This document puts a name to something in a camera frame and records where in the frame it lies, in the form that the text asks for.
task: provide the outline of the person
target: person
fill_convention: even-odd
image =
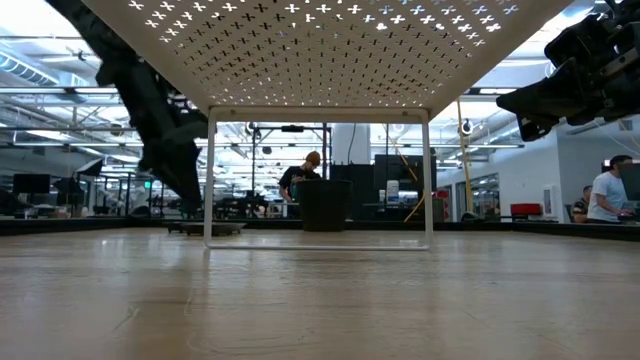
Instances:
[[[618,216],[632,214],[631,211],[623,209],[627,202],[627,194],[620,178],[620,166],[632,162],[631,156],[614,156],[609,163],[611,170],[598,175],[593,181],[587,223],[620,224]]]
[[[319,179],[320,175],[313,170],[320,166],[320,154],[317,151],[310,152],[300,166],[292,166],[280,179],[280,196],[287,202],[294,202],[296,183],[303,180]]]
[[[591,189],[593,186],[587,185],[582,189],[582,197],[573,203],[571,209],[571,216],[573,221],[578,224],[585,224],[587,222],[587,214],[589,213],[589,202],[591,201]]]

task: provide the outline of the man in white shirt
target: man in white shirt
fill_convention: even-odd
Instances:
[[[620,179],[620,166],[632,162],[631,156],[614,156],[609,162],[611,170],[598,175],[593,181],[587,223],[620,224],[618,216],[631,215],[631,211],[623,209],[627,193]]]

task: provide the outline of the trash can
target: trash can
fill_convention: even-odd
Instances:
[[[343,231],[353,184],[344,180],[306,180],[296,184],[304,231]]]

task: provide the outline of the man in black shirt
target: man in black shirt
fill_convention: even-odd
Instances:
[[[287,202],[294,202],[296,198],[296,183],[303,180],[319,179],[320,175],[313,170],[320,165],[320,154],[317,151],[310,152],[301,166],[292,166],[280,179],[280,196]]]
[[[587,214],[589,213],[589,199],[591,199],[592,186],[585,186],[582,189],[582,197],[580,200],[573,203],[571,208],[571,215],[573,221],[579,224],[585,224],[587,222]]]

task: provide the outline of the perforated white table top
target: perforated white table top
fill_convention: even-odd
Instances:
[[[571,0],[84,0],[201,109],[435,116]]]

